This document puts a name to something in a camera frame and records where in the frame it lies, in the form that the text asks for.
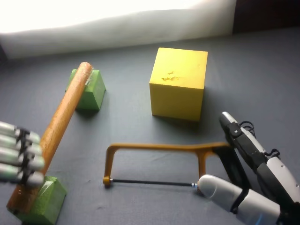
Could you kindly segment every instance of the yellow cube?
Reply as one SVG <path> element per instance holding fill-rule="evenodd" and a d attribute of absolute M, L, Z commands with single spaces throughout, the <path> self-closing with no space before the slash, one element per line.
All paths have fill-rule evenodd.
<path fill-rule="evenodd" d="M 199 121 L 207 55 L 158 49 L 149 82 L 152 115 Z"/>

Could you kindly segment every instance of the gray table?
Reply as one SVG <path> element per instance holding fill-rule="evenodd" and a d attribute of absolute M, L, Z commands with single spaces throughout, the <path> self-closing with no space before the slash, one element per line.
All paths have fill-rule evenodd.
<path fill-rule="evenodd" d="M 300 180 L 300 29 L 188 40 L 99 52 L 17 60 L 0 68 L 0 120 L 43 134 L 72 69 L 90 62 L 107 92 L 97 114 L 76 112 L 48 175 L 68 189 L 57 225 L 239 225 L 231 215 L 188 187 L 117 184 L 104 189 L 105 150 L 111 143 L 196 144 L 224 141 L 222 111 L 255 124 L 267 149 Z M 159 47 L 209 52 L 200 128 L 152 117 L 149 79 Z M 245 166 L 254 189 L 254 174 Z M 228 179 L 218 158 L 207 172 Z M 119 152 L 112 177 L 194 182 L 196 157 L 189 154 Z M 0 185 L 0 224 L 20 222 L 6 211 L 13 185 Z"/>

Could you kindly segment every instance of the hacksaw handle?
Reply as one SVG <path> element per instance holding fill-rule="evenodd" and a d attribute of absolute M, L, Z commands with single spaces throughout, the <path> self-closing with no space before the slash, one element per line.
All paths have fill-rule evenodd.
<path fill-rule="evenodd" d="M 82 62 L 80 64 L 65 96 L 61 100 L 60 105 L 41 139 L 40 146 L 42 147 L 43 157 L 45 159 L 45 167 L 41 172 L 44 175 L 46 174 L 56 149 L 67 129 L 92 70 L 93 67 L 91 64 L 87 62 Z M 38 188 L 30 189 L 25 186 L 17 185 L 7 203 L 8 210 L 28 213 L 38 192 Z"/>
<path fill-rule="evenodd" d="M 199 145 L 167 145 L 167 144 L 133 144 L 133 143 L 114 143 L 106 150 L 105 172 L 103 184 L 110 186 L 110 176 L 113 166 L 113 156 L 117 150 L 133 149 L 133 150 L 160 150 L 160 151 L 180 151 L 195 153 L 198 157 L 199 178 L 205 174 L 206 158 L 214 153 L 214 149 L 229 147 L 227 143 L 212 143 Z"/>

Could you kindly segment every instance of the robotic hand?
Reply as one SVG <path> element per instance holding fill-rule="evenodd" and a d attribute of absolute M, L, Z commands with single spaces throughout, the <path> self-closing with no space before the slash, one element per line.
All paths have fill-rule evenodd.
<path fill-rule="evenodd" d="M 279 151 L 265 151 L 251 122 L 239 124 L 227 112 L 219 120 L 227 141 L 257 175 L 265 196 L 211 175 L 199 179 L 201 192 L 247 225 L 300 224 L 300 187 L 279 159 Z"/>
<path fill-rule="evenodd" d="M 38 134 L 0 121 L 0 181 L 37 187 L 45 165 Z"/>

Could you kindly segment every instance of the green cube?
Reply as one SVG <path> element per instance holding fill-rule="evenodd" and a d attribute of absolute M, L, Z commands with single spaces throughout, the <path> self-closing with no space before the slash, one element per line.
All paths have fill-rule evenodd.
<path fill-rule="evenodd" d="M 16 216 L 25 224 L 54 225 L 66 194 L 67 191 L 56 177 L 45 177 L 30 213 L 18 213 Z"/>
<path fill-rule="evenodd" d="M 68 87 L 77 69 L 73 69 Z M 76 109 L 100 110 L 106 88 L 99 70 L 93 70 Z"/>

